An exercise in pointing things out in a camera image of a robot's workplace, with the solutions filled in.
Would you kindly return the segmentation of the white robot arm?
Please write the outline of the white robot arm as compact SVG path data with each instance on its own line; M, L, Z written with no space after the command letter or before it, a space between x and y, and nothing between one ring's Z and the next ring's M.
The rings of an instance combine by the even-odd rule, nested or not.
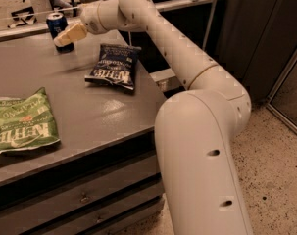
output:
M253 235L230 143L247 125L247 90L167 21L152 0L107 0L81 6L80 21L59 46L88 33L146 32L183 85L161 106L155 145L174 235Z

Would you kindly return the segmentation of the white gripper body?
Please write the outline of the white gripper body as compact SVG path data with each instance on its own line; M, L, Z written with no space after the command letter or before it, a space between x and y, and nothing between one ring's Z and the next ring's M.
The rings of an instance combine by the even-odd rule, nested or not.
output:
M80 8L80 19L86 26L87 31L92 34L102 34L104 27L100 23L98 9L100 1L82 4Z

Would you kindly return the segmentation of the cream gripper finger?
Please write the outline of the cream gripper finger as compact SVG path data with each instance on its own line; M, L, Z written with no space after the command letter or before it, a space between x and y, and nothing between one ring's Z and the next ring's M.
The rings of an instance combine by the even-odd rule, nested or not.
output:
M64 47L85 38L87 29L83 23L74 23L61 31L55 38L54 43L57 47Z

